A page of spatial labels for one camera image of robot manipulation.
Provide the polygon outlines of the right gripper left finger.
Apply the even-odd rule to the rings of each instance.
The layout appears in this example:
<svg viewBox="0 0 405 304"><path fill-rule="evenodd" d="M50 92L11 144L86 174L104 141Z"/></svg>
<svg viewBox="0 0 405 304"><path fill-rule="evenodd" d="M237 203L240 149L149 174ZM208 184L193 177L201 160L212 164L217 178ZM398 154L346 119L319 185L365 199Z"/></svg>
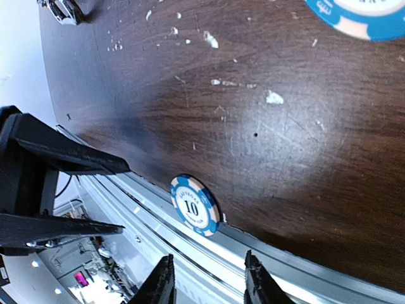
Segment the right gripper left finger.
<svg viewBox="0 0 405 304"><path fill-rule="evenodd" d="M176 303L175 268L173 255L163 256L129 304Z"/></svg>

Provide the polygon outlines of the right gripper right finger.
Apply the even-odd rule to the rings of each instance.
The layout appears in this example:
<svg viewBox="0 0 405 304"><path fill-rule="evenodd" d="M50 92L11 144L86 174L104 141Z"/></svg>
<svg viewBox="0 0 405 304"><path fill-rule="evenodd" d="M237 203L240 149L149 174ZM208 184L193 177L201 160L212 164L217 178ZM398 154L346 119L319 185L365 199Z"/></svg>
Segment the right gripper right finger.
<svg viewBox="0 0 405 304"><path fill-rule="evenodd" d="M245 266L244 304L294 304L251 250L246 253Z"/></svg>

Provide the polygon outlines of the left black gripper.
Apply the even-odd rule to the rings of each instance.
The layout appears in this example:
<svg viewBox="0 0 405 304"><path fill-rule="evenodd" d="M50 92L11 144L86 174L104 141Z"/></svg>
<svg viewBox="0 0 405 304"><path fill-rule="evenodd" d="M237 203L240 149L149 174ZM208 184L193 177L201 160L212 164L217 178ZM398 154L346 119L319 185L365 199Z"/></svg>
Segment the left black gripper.
<svg viewBox="0 0 405 304"><path fill-rule="evenodd" d="M120 157L67 138L15 106L1 108L1 253L30 253L71 236L121 234L124 226L53 217L56 170L70 175L130 171Z"/></svg>

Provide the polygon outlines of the blue white poker chip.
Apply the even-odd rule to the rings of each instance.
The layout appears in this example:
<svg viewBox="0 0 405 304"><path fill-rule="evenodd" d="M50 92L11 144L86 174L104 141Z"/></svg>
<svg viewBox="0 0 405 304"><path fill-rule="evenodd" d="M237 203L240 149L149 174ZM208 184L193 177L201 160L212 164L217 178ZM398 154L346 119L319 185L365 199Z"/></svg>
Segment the blue white poker chip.
<svg viewBox="0 0 405 304"><path fill-rule="evenodd" d="M221 216L208 188L190 175L178 175L170 184L171 202L182 222L204 237L215 234Z"/></svg>
<svg viewBox="0 0 405 304"><path fill-rule="evenodd" d="M404 0L307 0L306 4L320 20L357 39L404 37Z"/></svg>

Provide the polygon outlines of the black poker case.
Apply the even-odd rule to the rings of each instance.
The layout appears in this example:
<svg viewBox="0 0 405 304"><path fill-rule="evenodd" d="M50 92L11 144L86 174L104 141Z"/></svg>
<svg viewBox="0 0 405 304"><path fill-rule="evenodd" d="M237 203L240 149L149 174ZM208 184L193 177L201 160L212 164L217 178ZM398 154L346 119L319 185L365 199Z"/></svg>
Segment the black poker case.
<svg viewBox="0 0 405 304"><path fill-rule="evenodd" d="M47 9L61 25L77 26L81 23L91 22L98 14L96 7L85 14L76 1L36 0L36 2L41 8Z"/></svg>

